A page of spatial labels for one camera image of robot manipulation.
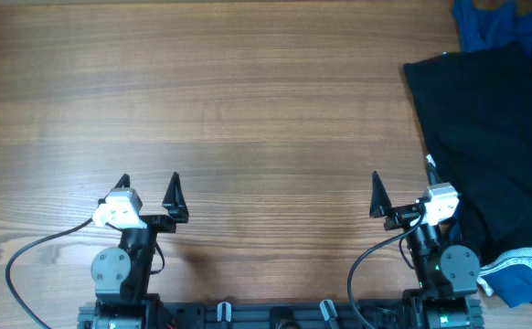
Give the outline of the black garment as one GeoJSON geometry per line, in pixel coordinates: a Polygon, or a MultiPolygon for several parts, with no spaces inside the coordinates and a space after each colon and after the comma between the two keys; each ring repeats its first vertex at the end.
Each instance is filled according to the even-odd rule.
{"type": "Polygon", "coordinates": [[[461,194],[463,240],[483,264],[532,248],[532,52],[513,43],[403,72],[438,174],[461,194]]]}

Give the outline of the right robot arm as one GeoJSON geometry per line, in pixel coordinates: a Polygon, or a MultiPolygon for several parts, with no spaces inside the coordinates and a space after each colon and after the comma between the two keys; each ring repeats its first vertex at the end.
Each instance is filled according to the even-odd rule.
{"type": "Polygon", "coordinates": [[[386,231],[402,231],[419,287],[404,291],[398,301],[372,302],[362,310],[381,328],[481,328],[480,303],[471,299],[477,293],[478,257],[444,237],[440,228],[453,217],[459,193],[440,180],[432,164],[427,176],[430,185],[420,198],[394,207],[379,174],[372,174],[369,215],[384,218],[386,231]]]}

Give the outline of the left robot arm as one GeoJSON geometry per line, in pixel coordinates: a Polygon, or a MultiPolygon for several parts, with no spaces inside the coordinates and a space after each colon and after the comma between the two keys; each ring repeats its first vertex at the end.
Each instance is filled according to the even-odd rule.
{"type": "Polygon", "coordinates": [[[173,328],[174,321],[157,293],[150,293],[154,255],[160,252],[157,236],[174,233],[185,224],[189,212],[178,173],[173,173],[162,201],[161,215],[142,215],[143,202],[123,175],[99,201],[92,216],[99,227],[121,232],[116,247],[101,251],[92,261],[90,274],[95,282],[94,308],[78,317],[79,328],[173,328]]]}

